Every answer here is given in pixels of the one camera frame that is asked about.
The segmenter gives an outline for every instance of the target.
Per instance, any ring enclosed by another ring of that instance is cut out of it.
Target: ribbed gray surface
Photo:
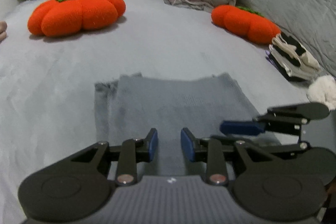
[[[144,176],[137,185],[118,188],[97,214],[72,224],[98,223],[276,224],[247,213],[225,187],[205,184],[200,176]],[[292,223],[317,224],[318,221],[310,218]]]

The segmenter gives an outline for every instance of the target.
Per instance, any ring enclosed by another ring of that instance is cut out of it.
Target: pumpkin pillow
[[[257,44],[272,44],[272,38],[281,33],[267,18],[231,5],[213,9],[211,19],[214,24]]]
[[[48,0],[28,20],[34,35],[59,37],[113,24],[126,10],[123,0]]]

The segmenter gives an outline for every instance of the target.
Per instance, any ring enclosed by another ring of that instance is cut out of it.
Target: blue gripper pad
[[[265,132],[265,124],[258,122],[223,121],[219,130],[223,134],[257,136]]]
[[[149,141],[149,159],[150,159],[150,162],[154,159],[154,155],[155,155],[155,151],[156,151],[156,148],[158,146],[158,131],[155,130],[151,140]]]
[[[181,146],[188,160],[194,162],[195,161],[194,143],[193,140],[183,129],[181,130]]]

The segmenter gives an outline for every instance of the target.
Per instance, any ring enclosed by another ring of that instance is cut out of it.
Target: gray towel
[[[122,76],[95,88],[97,140],[120,145],[157,129],[157,154],[152,163],[138,164],[139,176],[202,174],[204,164],[189,163],[183,155],[181,129],[188,127],[198,138],[222,135],[219,126],[224,119],[244,121],[258,115],[228,74],[196,81]],[[278,142],[273,133],[262,135],[258,140]]]

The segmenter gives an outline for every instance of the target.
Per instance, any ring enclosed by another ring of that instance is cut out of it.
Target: white logo
[[[170,178],[170,179],[167,179],[167,182],[170,183],[170,184],[173,184],[177,181],[176,178]]]

